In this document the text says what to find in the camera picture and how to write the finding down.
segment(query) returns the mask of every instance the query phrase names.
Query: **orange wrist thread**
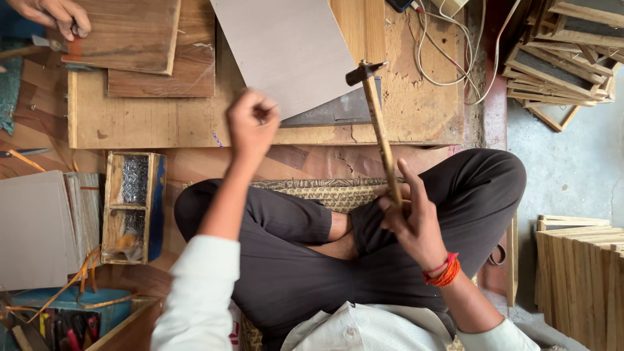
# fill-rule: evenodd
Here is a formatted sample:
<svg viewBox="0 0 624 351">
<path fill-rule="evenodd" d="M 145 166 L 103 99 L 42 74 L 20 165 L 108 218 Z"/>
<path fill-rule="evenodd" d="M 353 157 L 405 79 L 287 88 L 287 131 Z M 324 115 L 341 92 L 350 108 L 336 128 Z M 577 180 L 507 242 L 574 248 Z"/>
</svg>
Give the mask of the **orange wrist thread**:
<svg viewBox="0 0 624 351">
<path fill-rule="evenodd" d="M 446 287 L 453 283 L 453 280 L 459 274 L 459 270 L 461 269 L 461 265 L 457 259 L 457 254 L 452 254 L 450 252 L 448 254 L 448 259 L 445 264 L 448 264 L 442 274 L 436 278 L 432 278 L 429 276 L 428 272 L 423 272 L 422 276 L 425 278 L 425 284 L 431 283 L 431 285 L 435 287 Z"/>
</svg>

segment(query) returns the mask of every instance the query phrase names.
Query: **white sleeve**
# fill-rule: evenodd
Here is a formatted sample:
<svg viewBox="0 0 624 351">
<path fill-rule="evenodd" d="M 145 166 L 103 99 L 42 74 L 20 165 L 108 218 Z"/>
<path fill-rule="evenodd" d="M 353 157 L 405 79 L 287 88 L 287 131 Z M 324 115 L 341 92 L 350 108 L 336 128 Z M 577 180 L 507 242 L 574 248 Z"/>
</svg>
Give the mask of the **white sleeve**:
<svg viewBox="0 0 624 351">
<path fill-rule="evenodd" d="M 457 337 L 466 351 L 540 351 L 540 347 L 507 318 L 498 327 L 479 334 L 467 334 L 458 329 Z"/>
<path fill-rule="evenodd" d="M 240 243 L 196 235 L 170 273 L 171 292 L 151 350 L 231 350 L 228 306 L 240 275 Z"/>
</svg>

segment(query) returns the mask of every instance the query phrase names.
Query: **concrete floor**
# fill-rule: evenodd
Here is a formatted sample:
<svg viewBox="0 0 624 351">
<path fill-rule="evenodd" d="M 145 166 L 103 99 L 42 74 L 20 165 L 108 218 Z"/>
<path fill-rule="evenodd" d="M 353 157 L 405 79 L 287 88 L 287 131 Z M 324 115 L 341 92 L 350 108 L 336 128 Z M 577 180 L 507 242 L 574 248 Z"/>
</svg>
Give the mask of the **concrete floor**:
<svg viewBox="0 0 624 351">
<path fill-rule="evenodd" d="M 624 92 L 624 71 L 616 82 L 616 91 Z M 624 227 L 624 96 L 612 104 L 582 107 L 561 133 L 517 101 L 509 99 L 507 105 L 507 148 L 527 169 L 527 188 L 518 208 L 519 308 L 510 310 L 510 317 L 545 344 L 586 350 L 545 329 L 543 316 L 536 314 L 535 223 L 539 215 L 550 214 L 610 219 L 612 226 Z M 558 108 L 549 109 L 556 113 Z"/>
</svg>

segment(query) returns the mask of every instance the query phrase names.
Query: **dark gray trousers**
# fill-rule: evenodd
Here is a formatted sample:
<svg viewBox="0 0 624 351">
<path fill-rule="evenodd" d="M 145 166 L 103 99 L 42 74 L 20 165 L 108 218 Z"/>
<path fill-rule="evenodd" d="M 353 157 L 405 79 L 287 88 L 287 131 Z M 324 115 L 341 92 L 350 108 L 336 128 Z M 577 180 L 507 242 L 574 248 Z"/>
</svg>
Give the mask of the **dark gray trousers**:
<svg viewBox="0 0 624 351">
<path fill-rule="evenodd" d="M 509 225 L 524 192 L 521 161 L 506 151 L 471 149 L 423 172 L 429 200 L 437 206 L 442 238 L 458 252 L 472 277 Z M 175 221 L 186 241 L 196 233 L 220 180 L 199 182 L 175 203 Z M 360 258 L 340 260 L 305 247 L 327 242 L 331 211 L 310 200 L 251 187 L 240 232 L 240 279 L 232 299 L 263 333 L 263 343 L 281 345 L 300 322 L 345 301 L 446 311 L 438 288 L 426 285 L 422 269 L 379 228 L 377 200 L 351 212 Z"/>
</svg>

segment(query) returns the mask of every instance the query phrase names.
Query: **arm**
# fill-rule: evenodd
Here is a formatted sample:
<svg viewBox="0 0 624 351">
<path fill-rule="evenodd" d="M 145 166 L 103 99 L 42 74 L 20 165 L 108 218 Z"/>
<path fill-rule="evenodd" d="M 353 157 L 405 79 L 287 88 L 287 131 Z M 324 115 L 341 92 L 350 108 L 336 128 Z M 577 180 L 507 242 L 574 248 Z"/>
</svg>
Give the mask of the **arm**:
<svg viewBox="0 0 624 351">
<path fill-rule="evenodd" d="M 400 208 L 389 197 L 383 197 L 379 201 L 380 208 L 386 214 L 382 226 L 395 233 L 403 249 L 423 270 L 440 267 L 429 274 L 432 278 L 437 277 L 446 269 L 447 252 L 437 221 L 436 205 L 429 201 L 422 179 L 405 160 L 399 159 L 398 164 L 409 186 L 402 188 L 403 198 L 410 201 L 406 201 Z M 405 211 L 410 212 L 407 219 L 404 217 Z M 527 347 L 514 350 L 532 350 L 537 347 L 513 323 L 505 320 L 463 271 L 450 285 L 441 287 L 440 291 L 457 322 L 460 330 L 458 334 L 467 350 L 498 350 L 505 343 L 518 345 L 522 343 L 521 340 Z"/>
<path fill-rule="evenodd" d="M 232 163 L 197 235 L 174 267 L 165 312 L 152 334 L 152 350 L 228 350 L 228 311 L 239 276 L 240 231 L 249 182 L 280 124 L 274 102 L 246 91 L 227 112 Z"/>
</svg>

